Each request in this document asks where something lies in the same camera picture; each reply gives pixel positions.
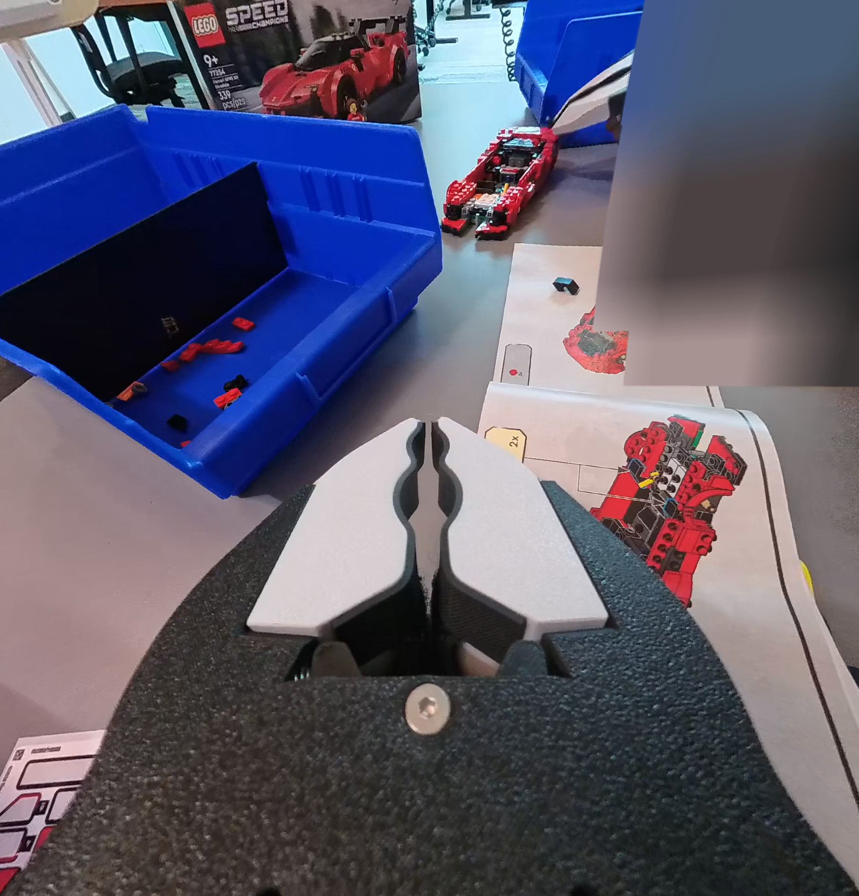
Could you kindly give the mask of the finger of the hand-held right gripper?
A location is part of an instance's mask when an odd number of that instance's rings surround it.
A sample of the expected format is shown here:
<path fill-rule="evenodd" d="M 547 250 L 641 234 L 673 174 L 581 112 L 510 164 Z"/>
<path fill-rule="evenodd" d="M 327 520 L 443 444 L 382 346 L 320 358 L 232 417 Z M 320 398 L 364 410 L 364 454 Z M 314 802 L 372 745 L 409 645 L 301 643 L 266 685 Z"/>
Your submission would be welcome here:
<path fill-rule="evenodd" d="M 556 136 L 565 137 L 587 128 L 605 126 L 609 118 L 609 101 L 576 101 L 560 109 L 551 130 Z"/>
<path fill-rule="evenodd" d="M 613 65 L 583 85 L 580 91 L 573 95 L 573 99 L 580 103 L 597 106 L 607 103 L 612 96 L 625 91 L 632 71 L 634 55 L 633 52 L 629 52 L 616 60 Z"/>

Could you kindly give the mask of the toy car instruction booklet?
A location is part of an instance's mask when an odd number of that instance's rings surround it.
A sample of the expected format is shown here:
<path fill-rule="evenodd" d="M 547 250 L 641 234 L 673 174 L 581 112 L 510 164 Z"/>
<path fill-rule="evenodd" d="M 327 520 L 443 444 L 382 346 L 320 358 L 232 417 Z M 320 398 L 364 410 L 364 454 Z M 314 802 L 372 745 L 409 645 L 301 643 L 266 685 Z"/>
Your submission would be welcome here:
<path fill-rule="evenodd" d="M 859 689 L 800 566 L 767 427 L 711 386 L 626 386 L 601 249 L 521 245 L 479 432 L 556 482 L 689 609 L 798 808 L 859 887 Z M 573 296 L 552 286 L 574 278 Z"/>

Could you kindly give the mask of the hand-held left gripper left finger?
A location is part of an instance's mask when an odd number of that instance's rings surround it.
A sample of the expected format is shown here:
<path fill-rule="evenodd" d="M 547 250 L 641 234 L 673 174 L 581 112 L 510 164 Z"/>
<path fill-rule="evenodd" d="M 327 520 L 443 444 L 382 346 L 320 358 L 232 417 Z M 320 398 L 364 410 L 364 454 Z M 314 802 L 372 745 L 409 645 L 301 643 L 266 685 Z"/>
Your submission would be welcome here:
<path fill-rule="evenodd" d="M 419 643 L 426 597 L 410 517 L 426 426 L 403 420 L 321 476 L 246 621 L 348 645 L 358 664 Z"/>

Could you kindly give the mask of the loose small toy bricks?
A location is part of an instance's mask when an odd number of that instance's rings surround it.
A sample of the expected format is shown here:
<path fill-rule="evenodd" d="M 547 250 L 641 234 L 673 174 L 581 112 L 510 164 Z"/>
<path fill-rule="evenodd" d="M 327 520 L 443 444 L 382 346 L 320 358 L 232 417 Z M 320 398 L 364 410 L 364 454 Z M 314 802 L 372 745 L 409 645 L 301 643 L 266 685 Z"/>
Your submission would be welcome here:
<path fill-rule="evenodd" d="M 233 318 L 218 335 L 204 334 L 174 351 L 108 405 L 158 438 L 189 446 L 255 382 L 245 339 L 255 328 Z"/>

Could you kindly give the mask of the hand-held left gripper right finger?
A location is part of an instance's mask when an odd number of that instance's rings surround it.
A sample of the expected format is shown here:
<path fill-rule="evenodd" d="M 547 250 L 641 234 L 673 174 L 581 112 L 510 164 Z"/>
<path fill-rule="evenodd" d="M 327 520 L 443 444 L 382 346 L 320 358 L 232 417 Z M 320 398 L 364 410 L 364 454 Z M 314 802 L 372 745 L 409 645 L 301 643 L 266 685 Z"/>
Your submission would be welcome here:
<path fill-rule="evenodd" d="M 454 420 L 432 424 L 446 516 L 433 617 L 458 664 L 500 664 L 513 644 L 596 631 L 609 619 L 537 476 Z"/>

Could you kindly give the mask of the white desk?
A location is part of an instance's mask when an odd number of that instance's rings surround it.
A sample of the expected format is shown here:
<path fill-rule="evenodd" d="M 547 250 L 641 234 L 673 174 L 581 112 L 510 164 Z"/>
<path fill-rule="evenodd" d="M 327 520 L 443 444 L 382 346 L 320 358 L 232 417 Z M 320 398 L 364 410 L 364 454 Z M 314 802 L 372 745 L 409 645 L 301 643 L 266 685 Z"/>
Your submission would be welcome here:
<path fill-rule="evenodd" d="M 47 127 L 64 120 L 45 84 L 52 80 L 26 39 L 82 25 L 98 7 L 98 1 L 0 1 L 0 46 Z"/>

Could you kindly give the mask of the sticker sheet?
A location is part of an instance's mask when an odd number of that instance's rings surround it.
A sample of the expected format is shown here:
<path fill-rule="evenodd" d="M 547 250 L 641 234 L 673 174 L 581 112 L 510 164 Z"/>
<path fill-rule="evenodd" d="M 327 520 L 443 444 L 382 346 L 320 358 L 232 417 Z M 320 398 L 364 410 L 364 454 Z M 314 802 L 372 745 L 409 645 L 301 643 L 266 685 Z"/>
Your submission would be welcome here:
<path fill-rule="evenodd" d="M 0 775 L 0 894 L 66 814 L 104 730 L 19 739 Z"/>

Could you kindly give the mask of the black bin divider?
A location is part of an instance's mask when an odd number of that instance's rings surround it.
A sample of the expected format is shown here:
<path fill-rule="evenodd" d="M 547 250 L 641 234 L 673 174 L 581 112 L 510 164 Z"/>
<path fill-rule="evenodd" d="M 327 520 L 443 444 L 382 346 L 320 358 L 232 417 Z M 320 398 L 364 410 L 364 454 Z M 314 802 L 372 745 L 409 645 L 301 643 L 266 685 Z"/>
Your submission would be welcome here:
<path fill-rule="evenodd" d="M 109 400 L 287 267 L 252 162 L 0 296 L 0 340 Z"/>

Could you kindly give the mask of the red toy brick car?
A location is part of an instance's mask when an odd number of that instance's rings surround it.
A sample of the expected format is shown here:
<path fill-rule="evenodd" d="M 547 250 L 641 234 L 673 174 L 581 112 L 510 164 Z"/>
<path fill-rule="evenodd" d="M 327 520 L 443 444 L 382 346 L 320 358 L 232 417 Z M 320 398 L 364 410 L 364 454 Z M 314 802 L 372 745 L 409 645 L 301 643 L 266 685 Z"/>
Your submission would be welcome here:
<path fill-rule="evenodd" d="M 557 159 L 558 138 L 551 129 L 501 129 L 471 172 L 448 186 L 441 230 L 458 236 L 474 226 L 477 239 L 507 238 Z"/>

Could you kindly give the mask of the large blue plastic bin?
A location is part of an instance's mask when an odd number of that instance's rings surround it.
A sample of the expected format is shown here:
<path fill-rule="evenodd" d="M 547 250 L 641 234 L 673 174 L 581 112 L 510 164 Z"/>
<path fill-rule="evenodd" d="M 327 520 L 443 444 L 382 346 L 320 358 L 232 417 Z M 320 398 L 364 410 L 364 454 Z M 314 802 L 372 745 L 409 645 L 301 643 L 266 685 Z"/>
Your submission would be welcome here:
<path fill-rule="evenodd" d="M 287 267 L 193 338 L 235 317 L 253 321 L 245 339 L 256 379 L 189 446 L 0 340 L 0 357 L 222 498 L 298 435 L 442 271 L 417 133 L 155 106 L 144 123 L 112 106 L 0 146 L 0 296 L 252 162 Z"/>

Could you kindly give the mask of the black office chair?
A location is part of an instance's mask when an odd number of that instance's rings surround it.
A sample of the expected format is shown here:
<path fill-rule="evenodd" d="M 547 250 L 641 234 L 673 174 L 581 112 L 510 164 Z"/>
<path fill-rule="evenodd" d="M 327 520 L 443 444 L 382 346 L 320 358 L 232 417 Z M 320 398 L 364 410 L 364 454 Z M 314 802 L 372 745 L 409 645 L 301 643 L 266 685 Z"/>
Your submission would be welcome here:
<path fill-rule="evenodd" d="M 167 101 L 183 108 L 183 99 L 177 93 L 177 75 L 187 73 L 187 67 L 175 54 L 142 51 L 133 40 L 131 21 L 127 10 L 112 9 L 96 13 L 94 21 L 105 42 L 109 59 L 103 58 L 99 45 L 86 25 L 70 30 L 83 55 L 85 64 L 97 89 L 118 105 L 160 106 Z M 111 42 L 108 20 L 113 20 L 126 48 L 126 55 L 118 58 Z"/>

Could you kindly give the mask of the toy car set box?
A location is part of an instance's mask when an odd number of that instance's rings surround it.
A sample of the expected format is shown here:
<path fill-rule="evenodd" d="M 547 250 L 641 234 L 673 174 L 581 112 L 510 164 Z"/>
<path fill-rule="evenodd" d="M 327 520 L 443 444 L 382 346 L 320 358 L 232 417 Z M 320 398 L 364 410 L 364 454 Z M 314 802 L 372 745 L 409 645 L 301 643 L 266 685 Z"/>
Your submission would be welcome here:
<path fill-rule="evenodd" d="M 412 2 L 173 2 L 211 108 L 408 124 L 422 113 Z"/>

